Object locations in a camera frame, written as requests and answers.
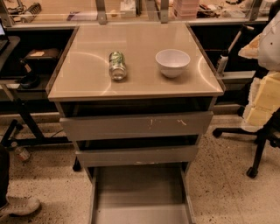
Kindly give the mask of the black side desk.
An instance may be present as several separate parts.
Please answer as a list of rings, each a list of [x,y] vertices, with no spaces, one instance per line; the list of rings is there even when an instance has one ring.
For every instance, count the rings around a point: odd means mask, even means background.
[[[36,93],[33,93],[32,91],[27,91],[29,96],[25,96],[24,99],[21,99],[23,94],[18,93],[18,87],[20,86],[19,78],[9,80],[1,79],[0,85],[4,93],[14,104],[16,113],[20,115],[21,119],[34,135],[34,138],[16,139],[13,137],[12,134],[18,133],[24,128],[24,126],[17,119],[13,119],[10,123],[10,126],[3,135],[1,145],[4,147],[12,147],[12,144],[16,143],[17,147],[26,147],[44,144],[69,144],[66,136],[44,136],[43,132],[31,115],[31,112],[44,114],[58,111],[55,108],[54,103],[50,102],[46,98],[45,90],[42,90],[42,99],[37,98]]]

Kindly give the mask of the middle grey drawer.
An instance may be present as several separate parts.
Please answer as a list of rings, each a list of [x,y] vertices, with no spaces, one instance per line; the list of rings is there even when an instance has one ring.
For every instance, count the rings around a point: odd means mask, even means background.
[[[113,150],[80,150],[76,156],[83,167],[148,165],[191,162],[198,153],[197,145],[147,147]]]

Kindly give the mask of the white sneaker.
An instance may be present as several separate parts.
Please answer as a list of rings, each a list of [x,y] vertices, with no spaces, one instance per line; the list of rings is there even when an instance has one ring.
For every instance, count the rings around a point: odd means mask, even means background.
[[[4,205],[0,207],[0,216],[25,216],[37,211],[39,207],[40,201],[36,198],[21,198],[8,196]]]

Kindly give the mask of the white bowl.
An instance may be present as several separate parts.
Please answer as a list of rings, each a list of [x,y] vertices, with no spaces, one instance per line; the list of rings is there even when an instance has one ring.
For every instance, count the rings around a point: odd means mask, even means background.
[[[167,78],[180,76],[191,62],[190,56],[177,49],[165,49],[155,56],[158,69]]]

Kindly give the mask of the grey drawer cabinet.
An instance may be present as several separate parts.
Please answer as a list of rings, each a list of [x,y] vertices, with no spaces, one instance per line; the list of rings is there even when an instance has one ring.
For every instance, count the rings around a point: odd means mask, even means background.
[[[187,53],[191,62],[176,78],[158,69],[165,49]],[[121,52],[127,75],[113,80],[109,55]],[[198,40],[183,23],[88,24],[71,37],[60,69],[50,82],[49,99],[61,118],[212,111],[221,84]],[[77,151],[197,145],[204,134],[71,141]]]

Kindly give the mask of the green soda can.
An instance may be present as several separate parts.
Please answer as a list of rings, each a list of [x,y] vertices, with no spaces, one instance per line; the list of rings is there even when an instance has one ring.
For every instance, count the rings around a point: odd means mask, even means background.
[[[109,55],[109,75],[114,81],[120,81],[126,77],[125,58],[121,52],[112,52]]]

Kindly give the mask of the black box with label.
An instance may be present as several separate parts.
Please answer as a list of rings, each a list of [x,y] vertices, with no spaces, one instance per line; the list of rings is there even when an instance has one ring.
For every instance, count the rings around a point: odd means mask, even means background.
[[[58,48],[49,49],[33,49],[24,57],[24,60],[33,69],[53,69],[55,68],[59,57],[61,55],[61,50]]]

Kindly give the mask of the plastic water bottle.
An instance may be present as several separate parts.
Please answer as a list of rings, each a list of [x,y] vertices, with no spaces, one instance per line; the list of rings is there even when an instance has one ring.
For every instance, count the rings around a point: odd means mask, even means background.
[[[22,162],[29,160],[31,154],[25,147],[19,146],[17,142],[12,142],[11,147],[14,149],[14,152],[19,160]]]

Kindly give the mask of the white handheld tool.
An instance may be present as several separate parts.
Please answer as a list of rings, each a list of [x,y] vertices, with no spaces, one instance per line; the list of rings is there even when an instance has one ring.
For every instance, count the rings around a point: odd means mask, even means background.
[[[241,26],[240,30],[237,32],[236,36],[234,37],[234,40],[232,41],[232,43],[230,44],[228,49],[223,50],[222,54],[218,58],[218,61],[217,61],[217,64],[216,64],[216,72],[219,76],[222,76],[224,74],[226,65],[228,63],[228,56],[231,53],[231,51],[232,51],[233,47],[235,46],[236,42],[238,41],[238,39],[240,38],[240,36],[242,35],[242,33],[245,30],[253,31],[254,27],[243,24]]]

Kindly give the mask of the top grey drawer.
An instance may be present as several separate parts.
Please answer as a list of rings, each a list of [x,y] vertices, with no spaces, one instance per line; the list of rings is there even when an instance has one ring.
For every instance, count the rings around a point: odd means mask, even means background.
[[[204,134],[212,117],[206,111],[70,117],[61,118],[60,123],[70,141],[83,141]]]

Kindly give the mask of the black office chair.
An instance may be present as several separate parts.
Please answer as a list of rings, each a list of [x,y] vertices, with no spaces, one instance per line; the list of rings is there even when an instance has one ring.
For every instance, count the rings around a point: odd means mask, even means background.
[[[280,137],[276,136],[276,133],[280,132],[280,109],[277,110],[269,121],[255,132],[249,132],[242,128],[216,128],[213,131],[214,137],[220,137],[222,133],[235,133],[242,135],[256,136],[255,144],[257,145],[255,151],[254,163],[247,170],[247,176],[254,179],[258,174],[258,167],[262,159],[263,149],[265,143],[269,141],[273,148],[280,148]]]

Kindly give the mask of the bottom grey drawer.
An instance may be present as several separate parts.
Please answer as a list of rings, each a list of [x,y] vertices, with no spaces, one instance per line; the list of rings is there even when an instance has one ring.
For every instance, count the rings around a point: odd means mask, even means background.
[[[181,165],[95,168],[88,224],[196,224]]]

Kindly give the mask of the grey drawer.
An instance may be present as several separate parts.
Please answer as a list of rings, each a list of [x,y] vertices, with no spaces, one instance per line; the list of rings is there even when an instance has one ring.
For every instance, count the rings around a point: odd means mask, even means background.
[[[70,141],[83,141],[204,134],[212,117],[206,111],[70,117],[61,118],[60,123]]]
[[[181,165],[95,168],[88,224],[196,224]]]
[[[198,153],[197,145],[147,147],[113,150],[80,150],[76,156],[83,167],[148,165],[191,162]]]

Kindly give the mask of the pink stacked boxes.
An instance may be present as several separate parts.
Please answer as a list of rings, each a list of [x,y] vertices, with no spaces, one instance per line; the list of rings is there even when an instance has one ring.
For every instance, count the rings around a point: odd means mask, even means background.
[[[174,0],[172,12],[177,19],[195,19],[200,0]]]

